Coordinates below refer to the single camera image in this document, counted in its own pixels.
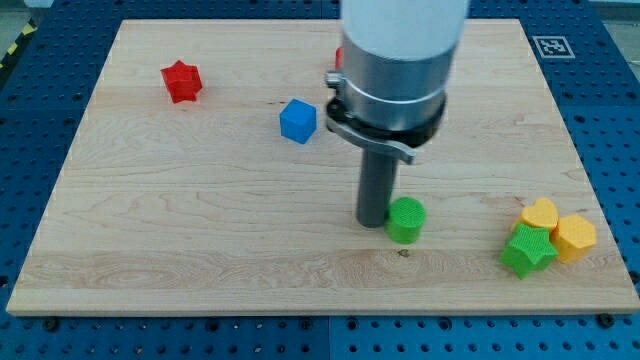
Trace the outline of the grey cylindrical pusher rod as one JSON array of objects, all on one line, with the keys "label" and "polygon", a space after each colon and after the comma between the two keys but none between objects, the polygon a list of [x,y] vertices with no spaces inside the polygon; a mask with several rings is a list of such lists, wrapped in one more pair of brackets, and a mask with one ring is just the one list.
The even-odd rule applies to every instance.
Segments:
[{"label": "grey cylindrical pusher rod", "polygon": [[384,225],[398,160],[364,150],[362,153],[356,219],[367,228]]}]

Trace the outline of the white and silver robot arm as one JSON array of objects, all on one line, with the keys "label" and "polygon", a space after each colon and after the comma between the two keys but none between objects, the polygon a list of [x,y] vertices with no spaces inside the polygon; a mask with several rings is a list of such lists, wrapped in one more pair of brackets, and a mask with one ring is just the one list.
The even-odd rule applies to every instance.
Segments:
[{"label": "white and silver robot arm", "polygon": [[438,130],[469,0],[344,0],[326,126],[361,148],[355,217],[384,224],[399,162]]}]

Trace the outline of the red block behind arm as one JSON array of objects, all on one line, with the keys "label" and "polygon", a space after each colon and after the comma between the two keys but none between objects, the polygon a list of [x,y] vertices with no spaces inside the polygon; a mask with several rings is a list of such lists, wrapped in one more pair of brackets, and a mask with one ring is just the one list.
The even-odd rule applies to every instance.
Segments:
[{"label": "red block behind arm", "polygon": [[343,47],[340,46],[336,49],[335,51],[335,61],[334,61],[334,68],[336,70],[340,70],[342,67],[342,58],[343,58]]}]

